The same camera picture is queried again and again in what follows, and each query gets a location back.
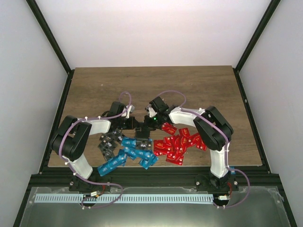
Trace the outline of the black card holder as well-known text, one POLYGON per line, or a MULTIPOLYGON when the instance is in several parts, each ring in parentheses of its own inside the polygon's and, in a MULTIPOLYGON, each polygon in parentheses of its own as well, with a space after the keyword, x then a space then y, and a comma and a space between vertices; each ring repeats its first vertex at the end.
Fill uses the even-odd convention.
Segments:
POLYGON ((135 138, 136 139, 149 139, 150 138, 151 129, 143 123, 143 128, 141 130, 135 129, 135 138))

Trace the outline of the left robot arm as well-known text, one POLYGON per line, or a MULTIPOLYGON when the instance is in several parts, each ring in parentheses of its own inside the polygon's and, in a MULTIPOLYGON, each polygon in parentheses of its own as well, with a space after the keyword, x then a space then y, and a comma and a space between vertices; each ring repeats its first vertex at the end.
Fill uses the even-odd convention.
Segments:
POLYGON ((50 143, 51 150, 55 151, 65 164, 70 167, 73 174, 80 177, 80 185, 86 191, 92 191, 97 180, 91 176, 92 166, 84 155, 89 136, 104 134, 103 148, 108 157, 113 157, 113 150, 122 142, 122 130, 127 123, 134 123, 130 114, 134 111, 132 104, 124 105, 114 101, 109 111, 98 117, 76 118, 68 115, 53 135, 50 143))

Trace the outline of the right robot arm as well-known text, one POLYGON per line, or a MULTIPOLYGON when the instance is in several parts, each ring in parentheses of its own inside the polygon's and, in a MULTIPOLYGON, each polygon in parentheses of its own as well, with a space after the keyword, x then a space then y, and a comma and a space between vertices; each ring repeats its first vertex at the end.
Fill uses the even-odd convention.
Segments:
POLYGON ((182 106, 168 106, 158 96, 149 102, 145 110, 148 113, 145 120, 152 123, 153 127, 160 127, 165 122, 195 127, 202 142, 210 150, 211 187, 220 191, 227 185, 230 175, 228 152, 233 128, 216 107, 186 109, 182 106))

